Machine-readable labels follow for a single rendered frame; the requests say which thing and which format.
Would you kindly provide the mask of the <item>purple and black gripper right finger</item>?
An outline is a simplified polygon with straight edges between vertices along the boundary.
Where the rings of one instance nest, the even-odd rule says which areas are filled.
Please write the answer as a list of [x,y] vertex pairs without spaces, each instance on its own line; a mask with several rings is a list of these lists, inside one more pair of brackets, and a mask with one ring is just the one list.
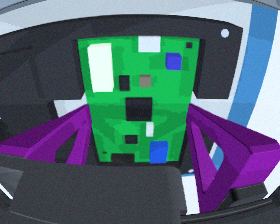
[[[188,106],[186,127],[200,213],[214,211],[232,189],[264,182],[280,161],[276,139],[192,103]],[[218,171],[199,128],[223,151]]]

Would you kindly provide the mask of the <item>green circuit board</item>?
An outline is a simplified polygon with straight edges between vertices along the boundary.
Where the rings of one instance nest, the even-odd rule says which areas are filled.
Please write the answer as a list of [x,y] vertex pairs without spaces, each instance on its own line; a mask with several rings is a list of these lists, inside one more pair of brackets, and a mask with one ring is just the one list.
[[[199,40],[166,36],[78,39],[100,161],[179,160]],[[186,42],[192,42],[192,48],[186,48]]]

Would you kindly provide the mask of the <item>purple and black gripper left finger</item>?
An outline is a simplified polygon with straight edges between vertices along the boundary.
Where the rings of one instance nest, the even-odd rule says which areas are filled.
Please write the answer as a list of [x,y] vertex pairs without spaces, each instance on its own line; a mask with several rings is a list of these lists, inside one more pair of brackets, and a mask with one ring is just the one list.
[[65,164],[86,165],[92,119],[89,104],[0,143],[0,153],[54,162],[56,151],[78,130]]

